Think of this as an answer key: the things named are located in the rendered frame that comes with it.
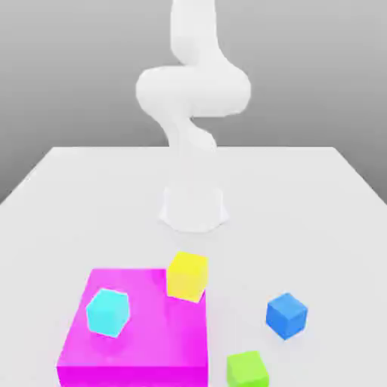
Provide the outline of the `small blue cube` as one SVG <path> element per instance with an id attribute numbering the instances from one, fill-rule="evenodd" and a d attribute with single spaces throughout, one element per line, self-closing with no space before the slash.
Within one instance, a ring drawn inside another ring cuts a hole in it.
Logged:
<path id="1" fill-rule="evenodd" d="M 308 308 L 291 293 L 284 293 L 268 303 L 266 324 L 287 340 L 304 330 L 307 316 Z"/>

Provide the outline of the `small yellow cube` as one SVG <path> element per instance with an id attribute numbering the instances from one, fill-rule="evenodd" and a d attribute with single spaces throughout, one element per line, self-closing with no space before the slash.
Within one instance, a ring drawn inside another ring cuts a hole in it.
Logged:
<path id="1" fill-rule="evenodd" d="M 198 303 L 209 279 L 209 259 L 203 255 L 178 252 L 166 270 L 169 297 Z"/>

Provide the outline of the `small green cube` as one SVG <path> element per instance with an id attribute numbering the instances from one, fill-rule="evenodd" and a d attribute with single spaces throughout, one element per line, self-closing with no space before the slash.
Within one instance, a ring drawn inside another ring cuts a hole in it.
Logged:
<path id="1" fill-rule="evenodd" d="M 268 387 L 269 375 L 258 351 L 227 356 L 228 387 Z"/>

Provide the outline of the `large magenta box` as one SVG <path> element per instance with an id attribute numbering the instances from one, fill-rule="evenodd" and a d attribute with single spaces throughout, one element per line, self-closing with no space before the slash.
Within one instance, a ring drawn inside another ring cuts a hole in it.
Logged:
<path id="1" fill-rule="evenodd" d="M 100 289 L 128 295 L 130 318 L 116 338 L 88 328 Z M 208 387 L 206 300 L 166 294 L 163 268 L 94 268 L 57 360 L 60 387 Z"/>

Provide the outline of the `small cyan cube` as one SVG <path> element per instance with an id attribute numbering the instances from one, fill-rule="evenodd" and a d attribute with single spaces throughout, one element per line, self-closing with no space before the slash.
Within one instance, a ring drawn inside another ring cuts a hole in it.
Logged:
<path id="1" fill-rule="evenodd" d="M 85 307 L 85 311 L 91 332 L 115 339 L 130 319 L 128 294 L 100 288 Z"/>

